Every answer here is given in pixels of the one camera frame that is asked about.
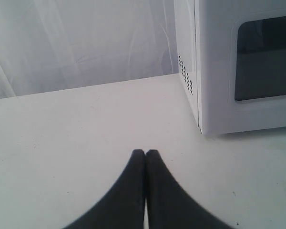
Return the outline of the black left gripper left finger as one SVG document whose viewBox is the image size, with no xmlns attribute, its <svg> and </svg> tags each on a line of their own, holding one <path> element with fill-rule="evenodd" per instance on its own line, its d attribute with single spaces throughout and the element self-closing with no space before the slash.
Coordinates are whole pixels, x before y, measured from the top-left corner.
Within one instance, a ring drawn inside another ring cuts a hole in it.
<svg viewBox="0 0 286 229">
<path fill-rule="evenodd" d="M 67 229 L 143 229 L 146 197 L 145 153 L 133 150 L 119 178 L 87 212 Z"/>
</svg>

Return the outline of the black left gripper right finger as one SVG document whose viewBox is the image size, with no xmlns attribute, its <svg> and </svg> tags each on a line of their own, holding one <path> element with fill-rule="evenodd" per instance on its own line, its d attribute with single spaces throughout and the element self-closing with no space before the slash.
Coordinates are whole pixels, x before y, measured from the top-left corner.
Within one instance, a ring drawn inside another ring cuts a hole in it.
<svg viewBox="0 0 286 229">
<path fill-rule="evenodd" d="M 227 229 L 178 184 L 160 153 L 146 153 L 147 213 L 151 229 Z"/>
</svg>

